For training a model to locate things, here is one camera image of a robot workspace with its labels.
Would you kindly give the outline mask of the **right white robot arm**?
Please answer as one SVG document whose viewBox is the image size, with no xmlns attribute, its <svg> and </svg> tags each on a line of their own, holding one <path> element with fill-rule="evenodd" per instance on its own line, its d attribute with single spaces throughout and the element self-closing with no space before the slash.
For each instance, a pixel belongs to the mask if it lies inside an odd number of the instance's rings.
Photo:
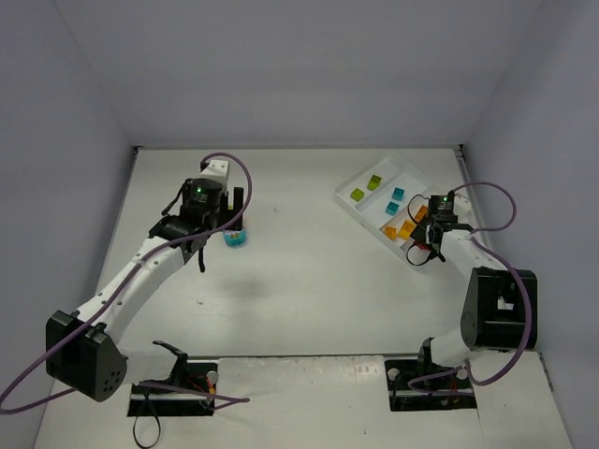
<svg viewBox="0 0 599 449">
<path fill-rule="evenodd" d="M 414 225 L 406 262 L 421 268 L 438 260 L 451 263 L 467 282 L 460 322 L 441 337 L 423 341 L 416 365 L 420 375 L 441 369 L 464 369 L 475 354 L 511 352 L 505 375 L 521 355 L 537 344 L 537 277 L 516 269 L 476 239 L 476 230 L 454 211 L 455 193 L 427 198 L 423 213 L 410 215 Z"/>
</svg>

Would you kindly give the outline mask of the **small yellow brick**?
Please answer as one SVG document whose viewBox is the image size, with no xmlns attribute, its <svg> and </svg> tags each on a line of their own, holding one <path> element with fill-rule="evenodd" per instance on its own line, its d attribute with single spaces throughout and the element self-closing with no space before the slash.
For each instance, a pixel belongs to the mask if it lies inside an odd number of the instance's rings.
<svg viewBox="0 0 599 449">
<path fill-rule="evenodd" d="M 416 224 L 414 222 L 406 220 L 399 230 L 399 237 L 401 239 L 409 239 L 415 228 Z"/>
</svg>

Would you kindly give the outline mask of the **yellow curved brick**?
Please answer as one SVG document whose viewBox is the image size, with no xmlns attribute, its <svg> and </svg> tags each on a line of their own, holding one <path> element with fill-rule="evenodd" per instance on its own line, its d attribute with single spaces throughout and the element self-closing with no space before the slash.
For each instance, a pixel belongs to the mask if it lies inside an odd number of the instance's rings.
<svg viewBox="0 0 599 449">
<path fill-rule="evenodd" d="M 394 226 L 386 226 L 384 233 L 389 239 L 395 239 L 398 235 L 397 228 Z"/>
<path fill-rule="evenodd" d="M 427 215 L 428 208 L 426 206 L 421 206 L 417 211 L 416 215 L 413 217 L 413 221 L 415 223 L 420 223 Z"/>
</svg>

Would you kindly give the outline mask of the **small teal brick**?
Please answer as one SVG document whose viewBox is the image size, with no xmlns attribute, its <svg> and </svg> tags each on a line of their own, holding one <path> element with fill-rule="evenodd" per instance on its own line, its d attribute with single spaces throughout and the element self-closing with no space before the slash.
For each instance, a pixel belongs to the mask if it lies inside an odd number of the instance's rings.
<svg viewBox="0 0 599 449">
<path fill-rule="evenodd" d="M 404 190 L 399 187 L 395 187 L 392 193 L 392 199 L 395 201 L 402 201 L 404 197 Z"/>
</svg>

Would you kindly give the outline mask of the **green curved brick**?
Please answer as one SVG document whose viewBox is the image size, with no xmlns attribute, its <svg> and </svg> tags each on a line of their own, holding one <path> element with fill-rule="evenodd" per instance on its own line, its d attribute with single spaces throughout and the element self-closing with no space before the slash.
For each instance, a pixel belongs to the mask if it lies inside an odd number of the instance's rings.
<svg viewBox="0 0 599 449">
<path fill-rule="evenodd" d="M 369 191 L 375 191 L 381 184 L 382 178 L 378 175 L 372 175 L 367 183 Z"/>
</svg>

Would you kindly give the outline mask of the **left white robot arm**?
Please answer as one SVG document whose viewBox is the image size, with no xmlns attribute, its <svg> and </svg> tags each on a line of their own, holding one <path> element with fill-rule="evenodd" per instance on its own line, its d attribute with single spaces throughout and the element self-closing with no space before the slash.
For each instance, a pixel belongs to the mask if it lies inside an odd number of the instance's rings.
<svg viewBox="0 0 599 449">
<path fill-rule="evenodd" d="M 138 253 L 95 297 L 71 313 L 57 311 L 46 324 L 47 373 L 97 402 L 123 384 L 181 387 L 187 375 L 186 353 L 169 343 L 156 341 L 156 353 L 128 353 L 120 346 L 161 285 L 191 259 L 203 267 L 207 240 L 240 217 L 228 209 L 223 178 L 187 179 L 175 199 L 178 213 L 163 211 Z"/>
</svg>

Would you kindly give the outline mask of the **yellow curved brick front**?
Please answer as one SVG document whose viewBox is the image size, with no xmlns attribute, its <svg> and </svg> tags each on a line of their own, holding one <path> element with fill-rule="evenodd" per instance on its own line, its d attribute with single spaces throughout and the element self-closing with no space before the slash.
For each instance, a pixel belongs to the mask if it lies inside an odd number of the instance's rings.
<svg viewBox="0 0 599 449">
<path fill-rule="evenodd" d="M 397 228 L 394 226 L 386 226 L 384 233 L 389 239 L 395 239 L 398 235 Z"/>
</svg>

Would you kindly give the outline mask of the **teal square brick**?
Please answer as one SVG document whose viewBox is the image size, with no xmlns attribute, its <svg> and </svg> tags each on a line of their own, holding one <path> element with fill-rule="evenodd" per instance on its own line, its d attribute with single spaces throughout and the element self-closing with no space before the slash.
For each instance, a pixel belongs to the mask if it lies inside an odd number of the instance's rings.
<svg viewBox="0 0 599 449">
<path fill-rule="evenodd" d="M 395 203 L 393 201 L 390 201 L 385 209 L 386 214 L 388 215 L 395 215 L 399 210 L 399 204 Z"/>
</svg>

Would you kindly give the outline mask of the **yellow curved brick back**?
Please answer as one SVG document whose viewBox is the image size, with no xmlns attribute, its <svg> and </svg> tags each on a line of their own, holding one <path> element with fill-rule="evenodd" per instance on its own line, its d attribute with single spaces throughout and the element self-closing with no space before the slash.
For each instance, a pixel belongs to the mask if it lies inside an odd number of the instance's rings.
<svg viewBox="0 0 599 449">
<path fill-rule="evenodd" d="M 427 215 L 428 208 L 426 206 L 421 206 L 417 211 L 416 215 L 413 217 L 413 221 L 415 223 L 420 223 Z"/>
</svg>

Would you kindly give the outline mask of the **green square brick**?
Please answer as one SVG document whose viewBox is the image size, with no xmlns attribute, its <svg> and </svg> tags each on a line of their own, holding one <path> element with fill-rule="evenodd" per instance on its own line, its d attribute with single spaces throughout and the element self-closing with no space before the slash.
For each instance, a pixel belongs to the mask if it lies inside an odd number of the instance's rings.
<svg viewBox="0 0 599 449">
<path fill-rule="evenodd" d="M 361 201 L 364 196 L 365 196 L 364 192 L 362 190 L 360 190 L 359 188 L 354 189 L 352 191 L 352 193 L 350 194 L 350 198 L 356 202 Z"/>
</svg>

